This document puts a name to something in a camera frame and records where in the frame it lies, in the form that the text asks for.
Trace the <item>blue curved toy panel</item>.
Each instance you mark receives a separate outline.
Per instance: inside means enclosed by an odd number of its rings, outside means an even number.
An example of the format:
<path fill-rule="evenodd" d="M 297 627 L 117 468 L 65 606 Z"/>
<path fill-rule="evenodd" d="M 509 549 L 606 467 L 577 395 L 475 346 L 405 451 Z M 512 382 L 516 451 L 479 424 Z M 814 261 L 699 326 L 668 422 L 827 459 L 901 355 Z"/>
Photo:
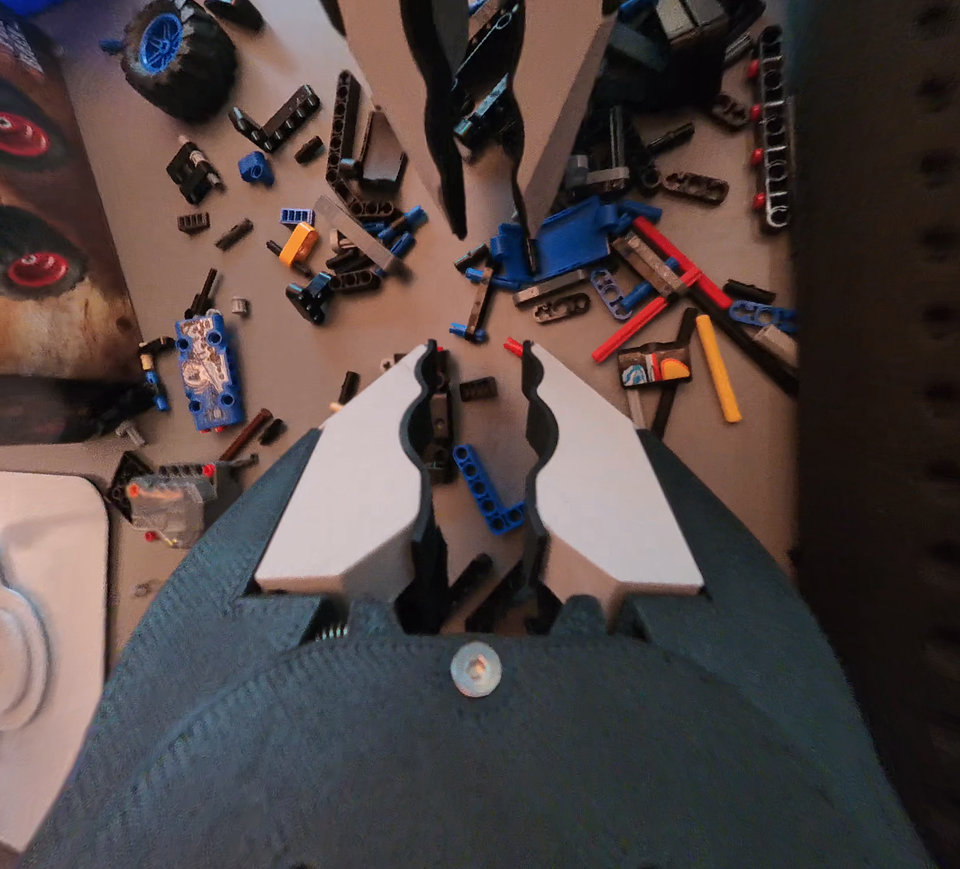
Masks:
<path fill-rule="evenodd" d="M 487 248 L 495 263 L 491 283 L 519 291 L 567 273 L 602 263 L 610 255 L 610 241 L 622 235 L 636 218 L 657 224 L 663 211 L 634 200 L 603 203 L 589 198 L 545 219 L 533 239 L 537 272 L 529 270 L 526 236 L 516 222 L 498 226 Z"/>

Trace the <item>red toy axle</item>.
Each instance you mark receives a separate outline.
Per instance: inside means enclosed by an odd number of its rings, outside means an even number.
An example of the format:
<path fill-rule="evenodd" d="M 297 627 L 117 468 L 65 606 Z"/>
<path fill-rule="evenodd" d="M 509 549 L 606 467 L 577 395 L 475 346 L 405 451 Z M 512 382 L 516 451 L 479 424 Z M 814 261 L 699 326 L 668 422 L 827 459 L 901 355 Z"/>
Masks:
<path fill-rule="evenodd" d="M 668 299 L 663 296 L 654 297 L 648 300 L 630 320 L 621 323 L 616 331 L 608 335 L 604 341 L 595 347 L 590 353 L 590 359 L 594 364 L 604 363 L 616 351 L 625 348 L 630 340 L 648 331 L 667 311 L 677 306 L 682 306 L 685 309 L 693 309 L 695 315 L 704 313 L 702 305 L 697 304 L 691 299 Z"/>

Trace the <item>blue L-shaped toy beam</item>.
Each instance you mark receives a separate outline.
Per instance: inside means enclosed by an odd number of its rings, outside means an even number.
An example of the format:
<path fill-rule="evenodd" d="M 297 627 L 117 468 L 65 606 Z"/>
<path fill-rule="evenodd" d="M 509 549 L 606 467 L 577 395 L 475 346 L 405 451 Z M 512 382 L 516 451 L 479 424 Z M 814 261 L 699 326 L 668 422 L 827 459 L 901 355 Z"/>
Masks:
<path fill-rule="evenodd" d="M 453 448 L 452 457 L 486 528 L 493 535 L 519 529 L 525 519 L 524 501 L 505 505 L 477 450 L 470 444 L 459 444 Z"/>

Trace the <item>black tile with colourful print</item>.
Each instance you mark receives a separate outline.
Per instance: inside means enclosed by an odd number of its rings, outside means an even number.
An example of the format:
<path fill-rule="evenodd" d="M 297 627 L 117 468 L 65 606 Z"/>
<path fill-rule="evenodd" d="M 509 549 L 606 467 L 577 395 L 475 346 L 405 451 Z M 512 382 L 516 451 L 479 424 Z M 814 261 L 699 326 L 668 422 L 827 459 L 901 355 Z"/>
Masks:
<path fill-rule="evenodd" d="M 692 380 L 690 345 L 685 342 L 621 348 L 616 362 L 620 385 L 626 391 L 666 388 Z"/>

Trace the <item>toy truck set box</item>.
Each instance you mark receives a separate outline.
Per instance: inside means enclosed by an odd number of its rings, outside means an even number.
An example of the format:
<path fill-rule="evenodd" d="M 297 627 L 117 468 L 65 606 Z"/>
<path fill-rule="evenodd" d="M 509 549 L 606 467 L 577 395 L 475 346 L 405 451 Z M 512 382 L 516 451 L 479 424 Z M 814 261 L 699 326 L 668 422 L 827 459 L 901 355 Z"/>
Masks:
<path fill-rule="evenodd" d="M 141 333 L 52 41 L 1 9 L 1 444 L 150 408 Z"/>

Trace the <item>small orange toy piece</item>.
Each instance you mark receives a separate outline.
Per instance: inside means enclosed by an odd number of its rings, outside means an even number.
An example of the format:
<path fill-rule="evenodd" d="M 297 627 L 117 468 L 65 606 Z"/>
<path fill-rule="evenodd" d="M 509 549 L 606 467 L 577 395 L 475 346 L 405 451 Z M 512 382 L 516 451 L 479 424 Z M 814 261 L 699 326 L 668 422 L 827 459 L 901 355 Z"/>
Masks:
<path fill-rule="evenodd" d="M 278 259 L 293 268 L 296 265 L 306 265 L 319 242 L 319 234 L 314 226 L 306 221 L 295 224 L 286 243 L 281 247 Z"/>

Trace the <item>white document stand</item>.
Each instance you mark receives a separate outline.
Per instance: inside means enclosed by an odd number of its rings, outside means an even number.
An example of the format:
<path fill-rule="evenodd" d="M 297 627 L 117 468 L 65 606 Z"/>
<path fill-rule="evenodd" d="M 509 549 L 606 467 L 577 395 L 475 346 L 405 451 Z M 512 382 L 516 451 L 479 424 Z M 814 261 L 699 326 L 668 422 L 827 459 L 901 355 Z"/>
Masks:
<path fill-rule="evenodd" d="M 1 473 L 1 836 L 15 850 L 59 797 L 102 696 L 108 516 L 87 479 Z"/>

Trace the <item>blue printed toy panel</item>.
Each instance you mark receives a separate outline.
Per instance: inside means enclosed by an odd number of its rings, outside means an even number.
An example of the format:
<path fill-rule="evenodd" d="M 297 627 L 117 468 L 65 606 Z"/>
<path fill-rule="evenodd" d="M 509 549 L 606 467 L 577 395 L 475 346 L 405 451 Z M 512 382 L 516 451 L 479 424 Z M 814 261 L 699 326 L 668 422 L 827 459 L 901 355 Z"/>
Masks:
<path fill-rule="evenodd" d="M 223 313 L 210 308 L 177 321 L 174 347 L 195 429 L 220 432 L 243 423 L 242 385 Z"/>

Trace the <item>black toy connector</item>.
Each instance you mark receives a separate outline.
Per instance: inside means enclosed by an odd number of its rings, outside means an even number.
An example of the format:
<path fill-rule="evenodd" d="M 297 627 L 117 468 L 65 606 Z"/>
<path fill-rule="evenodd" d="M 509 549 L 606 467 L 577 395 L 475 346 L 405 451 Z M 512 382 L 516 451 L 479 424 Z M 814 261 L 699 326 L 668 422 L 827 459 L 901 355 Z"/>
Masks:
<path fill-rule="evenodd" d="M 177 141 L 177 150 L 167 163 L 166 173 L 183 199 L 199 206 L 211 191 L 222 191 L 222 176 L 194 141 L 184 134 Z"/>

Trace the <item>grey toy motor block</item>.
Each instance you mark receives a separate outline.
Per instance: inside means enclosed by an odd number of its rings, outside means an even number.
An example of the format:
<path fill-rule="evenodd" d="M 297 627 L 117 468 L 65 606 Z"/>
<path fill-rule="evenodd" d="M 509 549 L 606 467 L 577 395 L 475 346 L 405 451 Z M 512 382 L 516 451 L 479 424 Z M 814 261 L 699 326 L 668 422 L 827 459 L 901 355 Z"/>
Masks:
<path fill-rule="evenodd" d="M 123 487 L 132 528 L 148 541 L 191 550 L 242 493 L 234 460 L 178 463 Z"/>

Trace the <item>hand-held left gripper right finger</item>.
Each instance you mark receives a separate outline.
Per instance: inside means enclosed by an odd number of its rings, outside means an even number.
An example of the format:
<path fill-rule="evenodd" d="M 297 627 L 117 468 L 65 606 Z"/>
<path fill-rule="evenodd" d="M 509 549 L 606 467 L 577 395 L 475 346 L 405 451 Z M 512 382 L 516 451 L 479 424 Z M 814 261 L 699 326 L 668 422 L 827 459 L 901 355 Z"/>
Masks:
<path fill-rule="evenodd" d="M 541 345 L 524 345 L 522 373 L 538 581 L 561 603 L 699 594 L 704 577 L 631 420 Z"/>

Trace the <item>grey desk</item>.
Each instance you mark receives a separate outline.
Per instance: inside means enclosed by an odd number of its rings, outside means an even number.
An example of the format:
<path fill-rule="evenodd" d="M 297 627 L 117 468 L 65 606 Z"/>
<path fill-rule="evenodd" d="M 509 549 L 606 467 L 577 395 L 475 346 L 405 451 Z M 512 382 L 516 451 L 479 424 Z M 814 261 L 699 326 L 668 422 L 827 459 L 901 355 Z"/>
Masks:
<path fill-rule="evenodd" d="M 209 268 L 221 265 L 218 286 L 227 309 L 233 296 L 250 300 L 250 317 L 239 320 L 238 357 L 243 367 L 246 403 L 252 413 L 268 408 L 283 419 L 287 431 L 267 446 L 259 464 L 241 473 L 253 484 L 303 434 L 330 415 L 345 371 L 361 374 L 369 386 L 381 358 L 409 350 L 419 337 L 445 341 L 452 321 L 465 321 L 473 302 L 468 280 L 452 267 L 454 259 L 486 238 L 510 216 L 505 185 L 507 160 L 490 148 L 466 172 L 471 209 L 471 241 L 459 243 L 442 213 L 430 202 L 410 162 L 402 184 L 404 206 L 423 205 L 428 223 L 417 234 L 406 280 L 388 280 L 377 293 L 344 299 L 333 307 L 323 329 L 302 320 L 283 297 L 288 278 L 264 247 L 278 239 L 281 206 L 312 206 L 322 188 L 323 165 L 300 167 L 277 155 L 273 189 L 244 186 L 236 161 L 249 146 L 221 120 L 198 131 L 198 144 L 221 168 L 230 167 L 229 187 L 210 203 L 212 228 L 191 239 L 177 231 L 176 215 L 187 211 L 164 167 L 176 148 L 176 124 L 138 97 L 114 60 L 102 53 L 101 38 L 119 30 L 144 0 L 70 0 L 46 11 L 39 28 L 55 43 L 71 104 L 90 158 L 111 228 L 127 288 L 145 338 L 172 327 L 190 302 Z M 786 0 L 765 0 L 767 15 L 784 17 Z M 253 0 L 267 26 L 260 35 L 237 29 L 241 78 L 236 100 L 258 119 L 269 116 L 302 83 L 320 95 L 321 121 L 306 128 L 326 141 L 330 135 L 330 100 L 335 78 L 354 61 L 329 25 L 319 0 Z M 711 209 L 664 196 L 664 234 L 701 265 L 717 283 L 728 278 L 768 287 L 790 302 L 792 281 L 789 242 L 767 237 L 750 212 L 754 175 L 748 157 L 750 131 L 731 133 L 709 120 L 696 123 L 691 143 L 667 154 L 671 165 L 722 177 L 730 185 L 726 203 Z M 226 253 L 217 254 L 212 237 L 249 217 L 255 232 Z M 451 368 L 467 379 L 495 376 L 498 399 L 458 409 L 457 427 L 474 444 L 498 491 L 521 497 L 534 452 L 524 437 L 527 405 L 522 395 L 520 363 L 501 347 L 508 336 L 542 334 L 555 358 L 598 392 L 626 411 L 618 392 L 616 361 L 594 365 L 591 352 L 617 326 L 597 304 L 581 319 L 539 326 L 528 311 L 515 308 L 509 296 L 491 300 L 490 344 L 450 346 Z M 727 424 L 708 375 L 698 370 L 678 390 L 665 441 L 669 448 L 729 510 L 750 529 L 777 561 L 789 568 L 787 555 L 796 542 L 795 403 L 760 372 L 722 333 L 720 349 L 733 382 L 743 420 Z M 107 667 L 114 669 L 156 590 L 184 558 L 184 553 L 148 543 L 108 510 L 111 526 L 110 583 L 107 604 Z"/>

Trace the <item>black beam with red pins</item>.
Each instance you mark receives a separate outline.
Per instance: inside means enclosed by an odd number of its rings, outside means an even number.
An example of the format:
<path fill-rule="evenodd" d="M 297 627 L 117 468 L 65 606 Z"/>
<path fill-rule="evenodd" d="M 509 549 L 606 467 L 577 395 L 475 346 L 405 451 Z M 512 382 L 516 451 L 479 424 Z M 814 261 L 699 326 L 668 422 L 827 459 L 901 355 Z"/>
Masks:
<path fill-rule="evenodd" d="M 762 232 L 769 236 L 784 233 L 790 227 L 794 208 L 793 121 L 786 89 L 784 38 L 780 24 L 760 30 L 747 71 L 753 95 L 750 121 L 756 143 L 750 165 L 758 179 L 752 208 L 760 219 Z"/>

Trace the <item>black angled toy beam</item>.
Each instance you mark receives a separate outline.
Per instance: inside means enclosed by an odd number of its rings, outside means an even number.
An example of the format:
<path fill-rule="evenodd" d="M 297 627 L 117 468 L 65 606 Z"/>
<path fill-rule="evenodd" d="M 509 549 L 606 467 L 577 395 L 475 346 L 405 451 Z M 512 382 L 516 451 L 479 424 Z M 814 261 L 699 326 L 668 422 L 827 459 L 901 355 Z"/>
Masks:
<path fill-rule="evenodd" d="M 234 130 L 257 150 L 272 154 L 301 130 L 318 113 L 321 105 L 313 87 L 303 84 L 266 123 L 258 123 L 237 106 L 229 110 L 227 117 Z"/>

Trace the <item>black tire blue rim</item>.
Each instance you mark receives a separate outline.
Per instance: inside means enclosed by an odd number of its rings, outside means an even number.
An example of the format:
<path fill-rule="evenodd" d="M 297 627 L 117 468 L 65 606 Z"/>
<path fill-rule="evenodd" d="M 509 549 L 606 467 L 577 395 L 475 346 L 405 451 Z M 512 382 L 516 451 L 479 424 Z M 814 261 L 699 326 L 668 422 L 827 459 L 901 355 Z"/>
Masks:
<path fill-rule="evenodd" d="M 119 64 L 152 106 L 202 124 L 226 106 L 238 59 L 232 39 L 196 0 L 147 0 L 126 24 Z"/>

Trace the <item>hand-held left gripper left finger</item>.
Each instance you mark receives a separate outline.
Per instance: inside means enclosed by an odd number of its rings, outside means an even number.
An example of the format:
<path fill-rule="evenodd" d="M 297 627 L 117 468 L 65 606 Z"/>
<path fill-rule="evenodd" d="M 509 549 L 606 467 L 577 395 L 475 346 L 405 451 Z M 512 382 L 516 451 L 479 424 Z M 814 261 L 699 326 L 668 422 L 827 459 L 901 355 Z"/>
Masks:
<path fill-rule="evenodd" d="M 320 426 L 255 571 L 259 589 L 394 603 L 416 582 L 446 583 L 421 455 L 437 350 L 415 345 Z"/>

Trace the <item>black dotted mat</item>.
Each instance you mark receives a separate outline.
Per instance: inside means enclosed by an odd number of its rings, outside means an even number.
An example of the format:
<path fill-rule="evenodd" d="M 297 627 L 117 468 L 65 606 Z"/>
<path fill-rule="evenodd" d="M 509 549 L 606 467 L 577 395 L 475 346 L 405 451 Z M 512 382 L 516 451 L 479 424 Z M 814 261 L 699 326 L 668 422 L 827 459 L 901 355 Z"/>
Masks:
<path fill-rule="evenodd" d="M 798 578 L 958 867 L 959 0 L 791 0 Z"/>

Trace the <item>yellow toy axle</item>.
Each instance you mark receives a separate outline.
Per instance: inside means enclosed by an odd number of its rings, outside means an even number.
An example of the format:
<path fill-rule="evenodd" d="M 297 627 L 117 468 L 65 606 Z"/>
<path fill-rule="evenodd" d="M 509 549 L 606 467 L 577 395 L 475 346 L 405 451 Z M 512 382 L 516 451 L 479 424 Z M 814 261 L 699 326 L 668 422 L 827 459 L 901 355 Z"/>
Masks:
<path fill-rule="evenodd" d="M 698 313 L 695 327 L 723 418 L 727 424 L 736 425 L 742 421 L 742 414 L 719 348 L 714 323 L 707 313 Z"/>

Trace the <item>black square toy tile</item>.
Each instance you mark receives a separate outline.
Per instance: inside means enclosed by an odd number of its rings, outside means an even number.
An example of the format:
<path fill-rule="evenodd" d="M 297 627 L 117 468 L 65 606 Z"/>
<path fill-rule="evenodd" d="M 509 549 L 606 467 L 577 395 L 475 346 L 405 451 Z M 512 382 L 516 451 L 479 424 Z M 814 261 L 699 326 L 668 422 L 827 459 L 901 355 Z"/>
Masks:
<path fill-rule="evenodd" d="M 149 476 L 154 471 L 154 466 L 138 450 L 125 450 L 114 469 L 107 492 L 115 501 L 125 500 L 127 486 L 134 479 Z"/>

